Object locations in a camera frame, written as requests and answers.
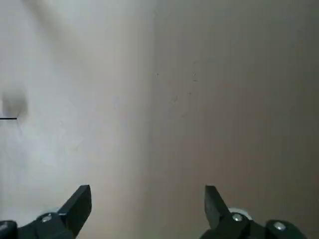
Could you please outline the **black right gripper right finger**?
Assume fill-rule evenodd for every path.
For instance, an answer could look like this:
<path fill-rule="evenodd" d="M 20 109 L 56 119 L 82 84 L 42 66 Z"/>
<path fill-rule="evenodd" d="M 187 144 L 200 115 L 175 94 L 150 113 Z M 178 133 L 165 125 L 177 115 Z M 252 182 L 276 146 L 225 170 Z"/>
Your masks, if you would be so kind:
<path fill-rule="evenodd" d="M 269 220 L 265 226 L 242 212 L 231 212 L 214 186 L 205 186 L 204 209 L 210 229 L 201 239 L 305 239 L 294 224 Z"/>

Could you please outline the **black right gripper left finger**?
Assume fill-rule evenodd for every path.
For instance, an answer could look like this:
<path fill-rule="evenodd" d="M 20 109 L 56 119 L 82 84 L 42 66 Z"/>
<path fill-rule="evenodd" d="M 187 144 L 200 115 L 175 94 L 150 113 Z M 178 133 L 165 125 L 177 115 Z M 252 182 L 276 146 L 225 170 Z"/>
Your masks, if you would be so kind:
<path fill-rule="evenodd" d="M 0 222 L 2 239 L 75 239 L 92 211 L 91 188 L 81 185 L 56 212 L 40 215 L 18 227 L 12 220 Z"/>

